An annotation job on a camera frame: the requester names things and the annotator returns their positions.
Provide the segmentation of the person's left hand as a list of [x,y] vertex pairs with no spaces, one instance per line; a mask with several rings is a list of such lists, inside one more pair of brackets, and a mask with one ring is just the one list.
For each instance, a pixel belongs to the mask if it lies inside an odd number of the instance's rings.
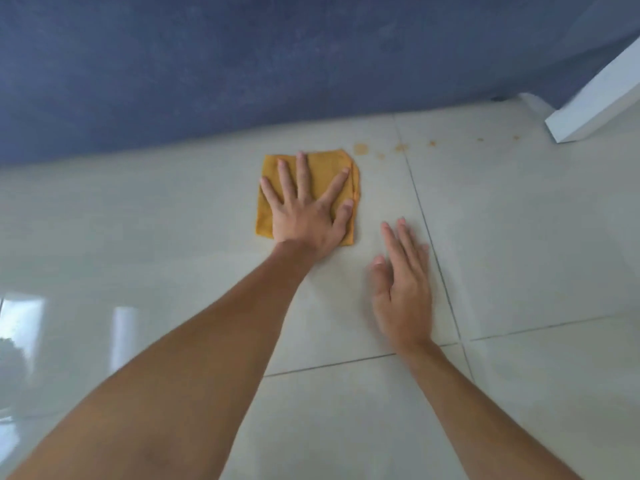
[[342,190],[349,170],[343,169],[331,181],[318,199],[298,199],[297,185],[293,183],[284,161],[278,163],[278,175],[283,190],[285,210],[273,215],[273,238],[277,244],[300,244],[308,248],[315,261],[320,261],[339,247],[343,237],[332,237],[332,203]]

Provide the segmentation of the person's left forearm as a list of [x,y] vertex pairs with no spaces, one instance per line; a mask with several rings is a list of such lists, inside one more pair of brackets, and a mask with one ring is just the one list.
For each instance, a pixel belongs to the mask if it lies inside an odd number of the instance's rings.
[[292,299],[329,253],[277,243],[219,300],[91,391],[7,480],[217,480]]

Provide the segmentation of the person's right forearm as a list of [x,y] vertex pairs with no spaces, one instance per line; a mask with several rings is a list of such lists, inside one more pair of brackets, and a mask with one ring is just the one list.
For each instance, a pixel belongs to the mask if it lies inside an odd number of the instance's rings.
[[469,480],[582,480],[462,374],[430,339],[394,346]]

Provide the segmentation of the person's right hand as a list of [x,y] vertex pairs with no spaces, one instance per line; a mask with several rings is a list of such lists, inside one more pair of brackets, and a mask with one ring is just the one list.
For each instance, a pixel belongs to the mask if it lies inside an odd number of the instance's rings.
[[431,338],[433,293],[429,278],[429,245],[421,243],[412,229],[421,247],[421,273],[416,275],[409,267],[399,241],[397,222],[394,228],[389,223],[382,223],[380,231],[393,284],[389,300],[372,300],[371,297],[372,309],[380,331],[395,353],[409,356],[434,344]]

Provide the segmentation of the orange spill spots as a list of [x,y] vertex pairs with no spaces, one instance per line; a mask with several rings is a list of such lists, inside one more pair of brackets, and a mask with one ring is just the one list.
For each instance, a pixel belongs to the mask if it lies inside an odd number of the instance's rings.
[[416,155],[428,154],[433,152],[441,152],[446,154],[462,154],[462,155],[480,155],[480,154],[497,154],[499,150],[510,148],[521,140],[519,135],[499,135],[497,137],[450,137],[448,139],[429,139],[422,143],[406,143],[399,141],[391,149],[377,149],[368,143],[355,143],[353,145],[353,154],[356,156],[374,155],[380,160],[386,158],[386,154],[402,154],[409,156],[412,153]]

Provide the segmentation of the orange cleaning cloth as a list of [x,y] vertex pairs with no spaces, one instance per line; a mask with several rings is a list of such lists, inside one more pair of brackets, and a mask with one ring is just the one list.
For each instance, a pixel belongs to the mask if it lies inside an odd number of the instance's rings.
[[[286,162],[293,183],[297,181],[296,156],[295,155],[266,155],[262,164],[261,177],[265,177],[270,182],[274,192],[279,199],[283,199],[283,190],[278,175],[279,161]],[[356,162],[344,150],[331,150],[325,152],[312,152],[307,154],[307,162],[310,171],[310,190],[314,199],[318,199],[329,187],[334,177],[343,169],[348,169],[348,178],[340,191],[336,201],[332,203],[331,216],[335,217],[338,209],[345,200],[352,200],[354,203],[351,217],[346,226],[346,234],[341,246],[352,246],[356,242],[355,221],[358,205],[361,200],[361,178],[360,170]],[[259,190],[257,200],[257,219],[255,222],[255,233],[258,236],[268,239],[273,238],[273,213],[268,201]]]

